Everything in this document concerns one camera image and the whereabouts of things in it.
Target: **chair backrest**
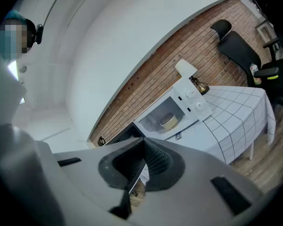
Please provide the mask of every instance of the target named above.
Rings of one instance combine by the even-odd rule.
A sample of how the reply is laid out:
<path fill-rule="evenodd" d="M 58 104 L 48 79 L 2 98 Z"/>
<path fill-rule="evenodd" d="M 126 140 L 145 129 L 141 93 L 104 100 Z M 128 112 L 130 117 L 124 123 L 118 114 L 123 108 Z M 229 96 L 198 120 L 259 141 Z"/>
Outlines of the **chair backrest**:
<path fill-rule="evenodd" d="M 218 30 L 217 33 L 222 36 L 217 48 L 237 63 L 246 73 L 248 86 L 254 87 L 253 76 L 250 71 L 252 63 L 261 68 L 261 60 L 259 55 L 251 48 L 251 46 L 235 31 L 230 31 L 226 36 L 225 32 L 229 31 L 232 26 L 226 20 L 219 20 L 211 26 L 212 29 Z"/>

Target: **microwave knob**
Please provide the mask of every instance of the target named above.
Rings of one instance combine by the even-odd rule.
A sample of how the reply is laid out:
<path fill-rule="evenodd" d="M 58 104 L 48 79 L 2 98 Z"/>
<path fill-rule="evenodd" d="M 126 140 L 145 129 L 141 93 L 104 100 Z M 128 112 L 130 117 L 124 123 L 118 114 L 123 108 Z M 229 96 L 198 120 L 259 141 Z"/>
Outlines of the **microwave knob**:
<path fill-rule="evenodd" d="M 195 108 L 196 108 L 197 110 L 202 110 L 203 107 L 204 107 L 204 104 L 203 104 L 202 102 L 200 102 L 200 101 L 196 102 Z"/>
<path fill-rule="evenodd" d="M 194 91 L 191 90 L 191 89 L 188 89 L 186 92 L 185 92 L 185 95 L 188 97 L 188 98 L 192 98 L 194 96 Z"/>

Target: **chair seat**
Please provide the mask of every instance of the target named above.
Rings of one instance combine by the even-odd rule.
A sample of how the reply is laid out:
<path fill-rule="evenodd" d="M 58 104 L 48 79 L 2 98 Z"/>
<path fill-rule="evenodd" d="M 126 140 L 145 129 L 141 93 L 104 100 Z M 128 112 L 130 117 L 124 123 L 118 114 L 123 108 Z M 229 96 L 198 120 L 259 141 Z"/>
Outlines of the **chair seat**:
<path fill-rule="evenodd" d="M 283 59 L 279 59 L 262 66 L 261 69 L 279 68 L 279 77 L 274 80 L 267 80 L 262 83 L 262 87 L 269 94 L 274 94 L 283 97 Z"/>

